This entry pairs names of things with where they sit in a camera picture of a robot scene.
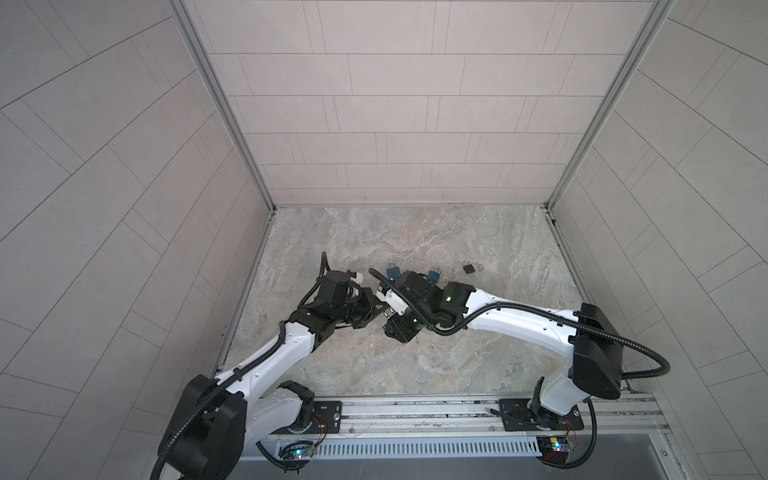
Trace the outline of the blue padlock with key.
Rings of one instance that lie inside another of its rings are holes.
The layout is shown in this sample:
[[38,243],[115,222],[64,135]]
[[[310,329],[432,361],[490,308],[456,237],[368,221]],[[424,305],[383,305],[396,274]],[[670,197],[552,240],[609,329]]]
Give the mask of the blue padlock with key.
[[400,267],[393,261],[387,264],[386,274],[390,281],[397,281],[402,276]]

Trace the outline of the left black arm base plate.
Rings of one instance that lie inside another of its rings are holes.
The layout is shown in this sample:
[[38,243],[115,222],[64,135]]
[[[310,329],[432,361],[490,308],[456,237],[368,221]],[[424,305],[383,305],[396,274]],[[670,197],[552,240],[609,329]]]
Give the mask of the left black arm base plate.
[[298,424],[283,427],[275,434],[320,435],[340,431],[343,403],[341,401],[315,401],[306,426]]

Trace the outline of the small blue padlock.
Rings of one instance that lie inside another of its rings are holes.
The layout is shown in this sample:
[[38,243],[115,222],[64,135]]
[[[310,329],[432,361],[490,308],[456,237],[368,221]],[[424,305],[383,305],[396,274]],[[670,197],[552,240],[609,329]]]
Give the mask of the small blue padlock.
[[440,270],[439,269],[430,270],[427,274],[427,278],[431,283],[437,284],[441,279]]

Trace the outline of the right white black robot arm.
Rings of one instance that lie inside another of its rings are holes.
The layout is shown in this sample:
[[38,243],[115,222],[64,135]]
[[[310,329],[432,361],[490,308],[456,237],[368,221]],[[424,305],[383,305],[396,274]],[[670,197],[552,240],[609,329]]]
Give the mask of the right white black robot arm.
[[535,416],[564,416],[590,398],[615,400],[624,380],[661,377],[671,365],[654,350],[619,335],[603,311],[584,303],[552,310],[514,302],[472,285],[439,287],[407,271],[396,279],[371,269],[378,300],[387,305],[385,334],[401,343],[419,332],[450,337],[464,330],[489,331],[543,347],[564,365],[536,386],[529,409]]

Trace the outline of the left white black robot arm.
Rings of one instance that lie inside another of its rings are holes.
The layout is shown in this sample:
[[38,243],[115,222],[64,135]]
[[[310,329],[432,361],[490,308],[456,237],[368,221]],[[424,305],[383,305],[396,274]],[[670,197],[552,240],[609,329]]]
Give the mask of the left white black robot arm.
[[151,478],[161,478],[170,466],[184,479],[225,479],[248,445],[284,427],[306,428],[313,392],[279,379],[337,329],[363,328],[383,311],[362,279],[323,259],[313,287],[270,343],[217,377],[190,380],[161,437]]

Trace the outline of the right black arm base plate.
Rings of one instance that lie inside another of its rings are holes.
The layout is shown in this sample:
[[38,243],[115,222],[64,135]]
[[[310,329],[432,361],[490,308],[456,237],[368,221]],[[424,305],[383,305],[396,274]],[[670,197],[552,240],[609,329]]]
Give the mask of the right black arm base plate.
[[584,429],[584,421],[577,406],[565,416],[547,410],[534,413],[528,407],[528,399],[502,399],[490,413],[501,419],[506,432],[565,432]]

